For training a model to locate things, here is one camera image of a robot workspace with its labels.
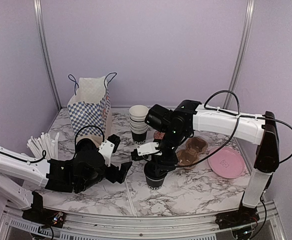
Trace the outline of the black plastic cup lid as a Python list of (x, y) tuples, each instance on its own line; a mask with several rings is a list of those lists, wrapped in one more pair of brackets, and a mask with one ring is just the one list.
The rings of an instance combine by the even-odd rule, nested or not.
[(147, 162), (144, 166), (144, 173), (146, 177), (152, 180), (164, 179), (168, 173), (167, 170), (162, 169), (154, 162)]

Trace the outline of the black paper coffee cup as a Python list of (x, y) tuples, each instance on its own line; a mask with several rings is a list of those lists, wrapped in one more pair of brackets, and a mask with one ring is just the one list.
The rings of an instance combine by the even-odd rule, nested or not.
[(162, 187), (165, 177), (149, 177), (146, 175), (146, 183), (151, 190), (158, 190)]

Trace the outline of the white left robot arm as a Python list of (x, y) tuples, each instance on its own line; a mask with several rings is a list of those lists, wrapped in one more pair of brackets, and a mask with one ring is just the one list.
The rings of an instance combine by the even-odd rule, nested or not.
[(22, 155), (0, 147), (0, 194), (23, 211), (29, 210), (37, 222), (49, 218), (49, 211), (42, 206), (42, 196), (16, 184), (11, 177), (23, 179), (47, 190), (62, 193), (80, 193), (107, 179), (111, 183), (123, 183), (130, 161), (115, 166), (111, 164), (120, 138), (111, 135), (100, 146), (89, 138), (75, 145), (75, 154), (70, 160), (47, 159)]

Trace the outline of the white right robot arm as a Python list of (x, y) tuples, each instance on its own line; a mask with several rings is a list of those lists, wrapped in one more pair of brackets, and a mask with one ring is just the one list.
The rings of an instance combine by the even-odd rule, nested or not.
[(279, 167), (279, 139), (274, 115), (241, 114), (204, 106), (199, 101), (184, 100), (174, 110), (158, 104), (151, 107), (145, 122), (164, 133), (160, 142), (139, 145), (131, 152), (134, 161), (145, 156), (151, 159), (144, 172), (151, 188), (158, 188), (169, 171), (177, 168), (176, 149), (195, 131), (214, 132), (258, 145), (254, 169), (233, 219), (244, 224), (253, 215), (271, 175)]

